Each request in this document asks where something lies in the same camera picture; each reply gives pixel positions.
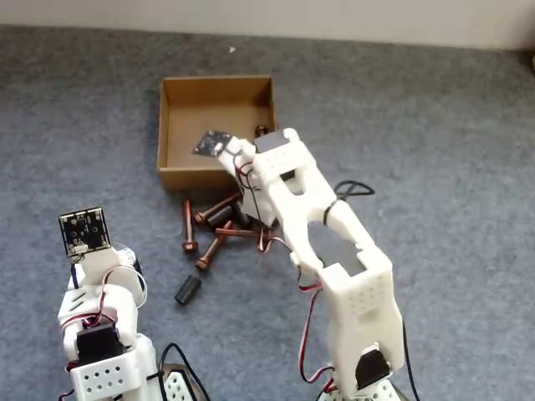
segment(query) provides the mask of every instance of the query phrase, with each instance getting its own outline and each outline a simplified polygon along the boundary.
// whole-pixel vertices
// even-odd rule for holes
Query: black cylinder
[[[230,205],[223,207],[213,215],[209,215],[206,222],[211,228],[217,228],[224,226],[229,220],[232,220],[233,215],[232,207]]]
[[[247,229],[251,226],[251,219],[248,215],[242,213],[242,204],[240,202],[234,202],[231,205],[234,212],[234,221],[243,229]]]
[[[175,299],[182,306],[190,303],[191,299],[195,296],[195,293],[201,286],[202,282],[197,277],[192,276],[191,274],[187,277],[182,284],[182,287],[175,295]]]

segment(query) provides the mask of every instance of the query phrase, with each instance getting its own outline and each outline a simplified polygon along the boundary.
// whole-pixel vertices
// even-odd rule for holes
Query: plastic part
[[[344,401],[344,398],[340,391],[334,390],[331,393],[322,393],[317,401]],[[359,391],[355,398],[351,398],[351,401],[404,401],[398,393],[395,391],[394,386],[389,380],[383,380],[378,382],[374,386]]]
[[[78,401],[113,397],[139,388],[145,380],[134,351],[72,369],[70,374]]]
[[[196,292],[201,287],[201,284],[202,281],[199,278],[194,277],[190,274],[182,284],[181,289],[178,290],[178,292],[176,293],[176,301],[182,306],[186,306],[195,296]]]
[[[82,364],[117,357],[125,352],[113,323],[100,324],[78,332],[76,345]]]
[[[391,372],[403,366],[403,329],[394,298],[392,264],[349,205],[334,193],[298,133],[285,129],[283,136],[286,144],[263,153],[246,140],[233,138],[227,145],[229,151],[220,153],[218,159],[232,175],[238,166],[251,166],[249,183],[257,190],[254,198],[251,190],[244,190],[242,211],[269,226],[277,218],[293,264],[322,282],[330,310],[334,381],[343,396],[353,399],[359,387],[355,370],[371,347],[378,347]],[[289,172],[294,178],[284,181]],[[323,222],[352,242],[366,270],[351,277],[339,263],[323,269],[308,240],[311,221]]]
[[[329,355],[336,369],[336,384],[346,398],[355,396],[360,387],[355,370],[370,347],[380,344],[392,372],[405,360],[392,264],[377,246],[357,257],[366,270],[353,277],[339,263],[319,273],[329,305]]]
[[[184,373],[173,371],[169,373],[165,382],[168,401],[196,401],[197,398],[184,379]]]
[[[59,323],[63,324],[70,317],[82,313],[97,312],[99,310],[100,288],[100,286],[83,286],[78,290],[67,291],[59,309]],[[104,291],[106,295],[103,313],[115,318],[117,321],[115,328],[119,333],[120,341],[123,345],[130,346],[135,342],[138,317],[132,294],[115,284],[106,284]],[[64,329],[64,350],[70,360],[78,359],[76,338],[77,333],[81,330],[83,330],[81,321],[74,322]]]

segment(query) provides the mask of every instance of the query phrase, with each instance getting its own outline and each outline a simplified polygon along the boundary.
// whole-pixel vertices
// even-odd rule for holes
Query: screw
[[[227,221],[224,228],[229,229],[232,226],[232,221]],[[210,268],[211,259],[216,255],[217,251],[227,239],[226,236],[217,236],[216,239],[210,244],[205,254],[201,257],[198,257],[195,261],[195,266],[199,267],[202,270],[207,270]]]
[[[265,135],[269,133],[269,128],[266,127],[265,125],[259,125],[255,130],[254,130],[254,137],[255,138],[258,138],[259,136],[262,136],[262,135]]]
[[[187,253],[193,253],[199,247],[199,243],[195,241],[193,235],[193,225],[191,224],[191,201],[189,199],[184,199],[182,203],[182,208],[184,211],[184,229],[186,238],[182,242],[182,248]]]
[[[216,228],[217,236],[241,236],[246,238],[258,238],[260,235],[253,230],[229,230],[227,228]]]
[[[237,201],[242,196],[241,192],[236,192],[235,194],[230,195],[229,197],[223,199],[221,202],[217,203],[216,205],[212,206],[210,209],[206,211],[200,211],[195,215],[195,221],[198,224],[205,224],[206,219],[209,215],[214,214],[215,212],[219,211],[223,207],[230,205],[231,203]]]

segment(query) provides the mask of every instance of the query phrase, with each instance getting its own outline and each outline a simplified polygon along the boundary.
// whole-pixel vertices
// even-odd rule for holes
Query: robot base
[[[321,393],[316,401],[346,401],[340,391]],[[361,394],[351,401],[409,401],[389,380],[377,383],[377,386],[363,390]]]

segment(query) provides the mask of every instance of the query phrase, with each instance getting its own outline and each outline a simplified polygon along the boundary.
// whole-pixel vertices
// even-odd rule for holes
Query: gray carpet
[[[177,341],[215,401],[318,392],[298,375],[308,297],[280,247],[260,257],[233,241],[188,308],[173,299],[194,268],[180,194],[155,173],[157,88],[188,74],[271,74],[280,125],[302,134],[329,181],[376,189],[350,203],[395,264],[423,400],[532,397],[535,83],[518,55],[0,28],[2,399],[71,388],[55,320],[69,277],[56,215],[94,205],[145,269],[140,330],[160,351]],[[309,370],[326,361],[326,327],[322,303]],[[394,383],[410,392],[405,371]]]

